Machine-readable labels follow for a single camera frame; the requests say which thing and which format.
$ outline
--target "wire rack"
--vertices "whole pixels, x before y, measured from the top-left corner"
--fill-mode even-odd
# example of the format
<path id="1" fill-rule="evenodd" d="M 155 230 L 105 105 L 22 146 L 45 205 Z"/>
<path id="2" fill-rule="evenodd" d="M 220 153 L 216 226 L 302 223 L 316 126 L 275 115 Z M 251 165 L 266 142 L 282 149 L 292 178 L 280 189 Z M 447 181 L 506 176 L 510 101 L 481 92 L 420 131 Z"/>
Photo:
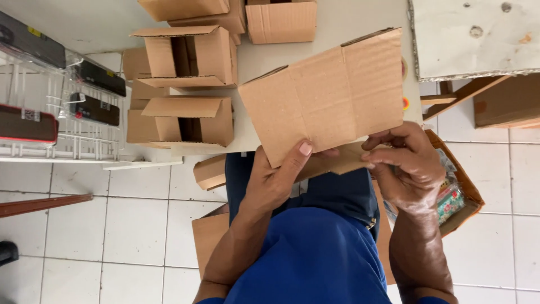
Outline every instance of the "wire rack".
<path id="1" fill-rule="evenodd" d="M 0 103 L 51 113 L 59 122 L 56 144 L 4 140 L 0 142 L 0 161 L 111 163 L 137 160 L 135 156 L 120 154 L 125 145 L 124 98 L 77 83 L 72 78 L 69 68 L 65 71 L 43 68 L 0 52 Z M 69 96 L 73 92 L 117 106 L 120 126 L 73 117 L 69 112 L 73 103 Z"/>

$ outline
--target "dark blue pants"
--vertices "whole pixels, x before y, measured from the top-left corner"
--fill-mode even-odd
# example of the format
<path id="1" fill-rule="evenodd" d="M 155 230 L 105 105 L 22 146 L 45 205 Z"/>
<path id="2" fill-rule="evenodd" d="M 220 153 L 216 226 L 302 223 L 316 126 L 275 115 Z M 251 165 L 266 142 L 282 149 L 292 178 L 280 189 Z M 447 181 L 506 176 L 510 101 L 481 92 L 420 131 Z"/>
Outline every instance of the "dark blue pants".
<path id="1" fill-rule="evenodd" d="M 227 179 L 227 197 L 229 202 L 229 224 L 233 221 L 240 202 L 246 195 L 246 187 L 253 167 L 255 152 L 229 153 L 225 162 Z M 379 234 L 379 206 L 373 190 L 369 171 L 358 169 L 342 175 L 326 173 L 309 179 L 307 193 L 288 199 L 281 207 L 274 210 L 272 216 L 289 208 L 316 207 L 347 215 L 360 221 L 369 230 L 375 241 Z"/>

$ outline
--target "blue shirt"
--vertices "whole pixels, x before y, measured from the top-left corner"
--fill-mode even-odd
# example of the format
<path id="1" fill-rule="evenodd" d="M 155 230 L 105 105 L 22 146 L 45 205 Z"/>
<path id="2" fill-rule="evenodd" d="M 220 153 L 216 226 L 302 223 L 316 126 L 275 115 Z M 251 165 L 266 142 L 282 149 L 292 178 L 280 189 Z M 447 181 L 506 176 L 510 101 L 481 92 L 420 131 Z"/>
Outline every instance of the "blue shirt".
<path id="1" fill-rule="evenodd" d="M 237 303 L 391 302 L 377 247 L 366 227 L 324 209 L 292 208 L 272 218 L 259 259 L 227 298 L 199 302 Z M 419 303 L 446 302 L 423 298 Z"/>

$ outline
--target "person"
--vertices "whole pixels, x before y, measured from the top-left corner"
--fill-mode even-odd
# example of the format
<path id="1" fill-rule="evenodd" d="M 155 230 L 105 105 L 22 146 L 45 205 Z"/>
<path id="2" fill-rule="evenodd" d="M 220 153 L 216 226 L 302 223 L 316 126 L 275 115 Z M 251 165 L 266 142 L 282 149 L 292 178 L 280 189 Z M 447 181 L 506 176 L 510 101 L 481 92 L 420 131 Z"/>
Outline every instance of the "person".
<path id="1" fill-rule="evenodd" d="M 390 143 L 392 149 L 375 149 Z M 413 122 L 369 136 L 361 156 L 399 216 L 390 239 L 403 303 L 456 304 L 438 228 L 436 196 L 445 171 Z M 366 168 L 326 173 L 290 199 L 312 155 L 299 142 L 272 169 L 265 151 L 228 154 L 231 223 L 206 266 L 194 303 L 390 303 L 375 241 L 380 217 Z"/>

